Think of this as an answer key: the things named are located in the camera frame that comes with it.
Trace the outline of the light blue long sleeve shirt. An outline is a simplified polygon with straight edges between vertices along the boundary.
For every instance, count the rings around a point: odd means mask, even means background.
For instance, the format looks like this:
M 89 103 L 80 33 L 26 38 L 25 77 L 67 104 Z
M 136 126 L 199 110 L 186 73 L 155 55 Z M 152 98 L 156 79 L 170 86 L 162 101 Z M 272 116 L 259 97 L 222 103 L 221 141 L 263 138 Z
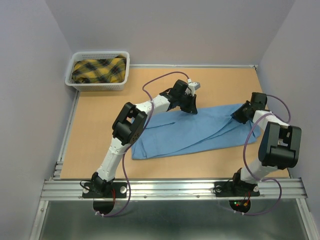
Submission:
M 131 148 L 134 160 L 164 158 L 255 143 L 261 131 L 252 130 L 232 118 L 241 104 L 198 109 L 197 114 L 183 111 L 157 113 L 151 117 L 141 137 Z

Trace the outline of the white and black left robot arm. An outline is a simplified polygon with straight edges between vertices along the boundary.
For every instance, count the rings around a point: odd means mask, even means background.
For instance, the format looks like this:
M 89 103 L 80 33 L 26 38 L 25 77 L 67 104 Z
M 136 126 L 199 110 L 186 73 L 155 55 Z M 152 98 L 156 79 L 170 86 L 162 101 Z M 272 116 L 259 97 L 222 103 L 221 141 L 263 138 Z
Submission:
M 164 113 L 176 107 L 188 114 L 197 114 L 196 90 L 200 83 L 177 80 L 173 87 L 156 97 L 139 104 L 127 102 L 112 125 L 110 147 L 100 167 L 93 173 L 90 188 L 100 197 L 111 193 L 116 170 L 128 148 L 141 137 L 147 120 L 154 114 Z

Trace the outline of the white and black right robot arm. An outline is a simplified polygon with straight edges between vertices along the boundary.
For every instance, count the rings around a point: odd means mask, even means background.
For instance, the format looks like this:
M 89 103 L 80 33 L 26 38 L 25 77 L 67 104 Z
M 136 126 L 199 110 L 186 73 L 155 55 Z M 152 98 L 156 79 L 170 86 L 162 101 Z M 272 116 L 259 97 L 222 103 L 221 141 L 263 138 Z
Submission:
M 244 167 L 234 173 L 230 182 L 231 192 L 235 195 L 253 192 L 258 182 L 270 173 L 294 168 L 298 163 L 302 129 L 267 110 L 268 97 L 268 94 L 253 92 L 251 99 L 232 114 L 239 123 L 253 123 L 243 147 Z M 257 127 L 263 131 L 263 136 L 257 158 L 248 164 L 245 159 L 247 144 Z

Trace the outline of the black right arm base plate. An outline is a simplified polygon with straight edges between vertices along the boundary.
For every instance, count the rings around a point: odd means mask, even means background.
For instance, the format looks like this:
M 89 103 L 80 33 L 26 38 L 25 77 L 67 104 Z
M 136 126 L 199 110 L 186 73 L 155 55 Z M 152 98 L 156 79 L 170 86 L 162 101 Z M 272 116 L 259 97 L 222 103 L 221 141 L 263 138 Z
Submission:
M 235 183 L 231 179 L 215 182 L 212 191 L 217 198 L 239 198 L 229 200 L 229 205 L 234 211 L 240 213 L 247 213 L 250 210 L 251 197 L 260 196 L 257 184 Z

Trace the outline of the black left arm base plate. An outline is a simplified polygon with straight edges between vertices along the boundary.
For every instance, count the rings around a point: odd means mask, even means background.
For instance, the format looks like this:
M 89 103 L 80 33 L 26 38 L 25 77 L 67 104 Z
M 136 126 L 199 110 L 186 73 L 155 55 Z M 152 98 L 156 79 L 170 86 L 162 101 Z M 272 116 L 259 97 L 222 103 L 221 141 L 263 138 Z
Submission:
M 126 182 L 112 183 L 102 192 L 95 189 L 89 181 L 81 181 L 79 185 L 82 187 L 82 198 L 93 199 L 93 210 L 100 215 L 110 214 L 115 209 L 116 200 L 127 197 Z

